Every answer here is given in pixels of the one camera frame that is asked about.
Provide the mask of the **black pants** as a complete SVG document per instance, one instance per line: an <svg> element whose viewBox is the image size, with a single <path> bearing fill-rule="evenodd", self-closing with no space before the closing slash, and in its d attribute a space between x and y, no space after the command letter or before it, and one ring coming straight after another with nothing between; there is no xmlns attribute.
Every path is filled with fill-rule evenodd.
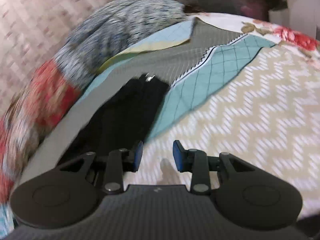
<svg viewBox="0 0 320 240"><path fill-rule="evenodd" d="M93 114L58 164L87 152L106 156L113 150L130 150L136 142L144 142L168 89L169 84L157 77L130 79Z"/></svg>

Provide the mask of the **patterned bedsheet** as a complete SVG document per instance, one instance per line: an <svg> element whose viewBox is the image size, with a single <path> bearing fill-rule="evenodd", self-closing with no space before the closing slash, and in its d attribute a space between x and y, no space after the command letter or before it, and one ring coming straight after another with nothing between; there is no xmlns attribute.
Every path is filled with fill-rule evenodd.
<svg viewBox="0 0 320 240"><path fill-rule="evenodd" d="M188 184L174 166L172 143L208 155L229 152L295 186L301 217L319 213L319 53L286 44L284 28L209 14L170 27L155 40L180 46L121 55L107 64L39 147L22 183L52 169L94 112L129 79L156 75L171 85L125 184Z"/></svg>

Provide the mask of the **red floral patchwork quilt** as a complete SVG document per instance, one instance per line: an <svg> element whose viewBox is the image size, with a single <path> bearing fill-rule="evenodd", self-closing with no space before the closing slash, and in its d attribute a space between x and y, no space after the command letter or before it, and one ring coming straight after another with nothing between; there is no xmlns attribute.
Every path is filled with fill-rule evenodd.
<svg viewBox="0 0 320 240"><path fill-rule="evenodd" d="M186 19L175 0L114 0L97 9L11 100L1 116L1 237L13 229L9 196L41 141L57 126L105 61Z"/></svg>

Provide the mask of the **beige leaf pattern curtain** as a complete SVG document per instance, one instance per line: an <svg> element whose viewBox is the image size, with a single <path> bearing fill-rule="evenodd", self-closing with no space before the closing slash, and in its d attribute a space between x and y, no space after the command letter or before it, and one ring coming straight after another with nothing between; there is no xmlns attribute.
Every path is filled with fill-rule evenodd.
<svg viewBox="0 0 320 240"><path fill-rule="evenodd" d="M112 0L1 0L1 112L69 32Z"/></svg>

